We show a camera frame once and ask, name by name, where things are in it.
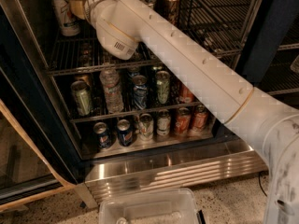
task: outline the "stainless steel base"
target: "stainless steel base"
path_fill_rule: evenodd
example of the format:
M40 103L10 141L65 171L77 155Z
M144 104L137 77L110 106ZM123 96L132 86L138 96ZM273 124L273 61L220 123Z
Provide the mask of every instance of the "stainless steel base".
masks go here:
M122 194L190 187L265 170L250 146L234 140L97 164L87 170L85 186L100 204Z

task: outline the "robotic arm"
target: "robotic arm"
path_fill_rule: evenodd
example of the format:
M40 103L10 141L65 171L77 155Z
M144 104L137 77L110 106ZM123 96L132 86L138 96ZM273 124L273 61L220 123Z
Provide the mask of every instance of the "robotic arm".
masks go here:
M299 220L299 111L257 88L139 0L87 0L85 17L108 52L129 59L144 42L269 167L264 223Z

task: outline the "clear plastic bin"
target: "clear plastic bin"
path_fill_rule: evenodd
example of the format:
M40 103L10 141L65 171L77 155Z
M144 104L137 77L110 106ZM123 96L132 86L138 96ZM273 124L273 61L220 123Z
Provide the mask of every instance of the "clear plastic bin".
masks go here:
M198 224L189 189L169 189L120 196L103 201L99 224Z

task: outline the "terrazzo floor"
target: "terrazzo floor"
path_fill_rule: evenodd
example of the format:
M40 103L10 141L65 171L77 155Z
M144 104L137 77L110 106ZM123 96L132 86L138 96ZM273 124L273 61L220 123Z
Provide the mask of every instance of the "terrazzo floor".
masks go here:
M258 176L244 175L191 187L198 210L203 210L206 224L263 223L266 197ZM262 173L260 180L267 193L267 172ZM0 214L0 224L109 224L99 223L98 210L84 207L73 190L26 206L29 208L27 211Z

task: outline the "plastic bottle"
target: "plastic bottle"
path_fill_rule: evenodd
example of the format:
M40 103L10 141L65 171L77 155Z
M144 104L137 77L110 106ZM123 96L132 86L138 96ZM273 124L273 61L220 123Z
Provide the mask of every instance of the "plastic bottle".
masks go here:
M103 85L108 112L121 112L123 101L119 73L115 69L103 70L100 74L100 80Z

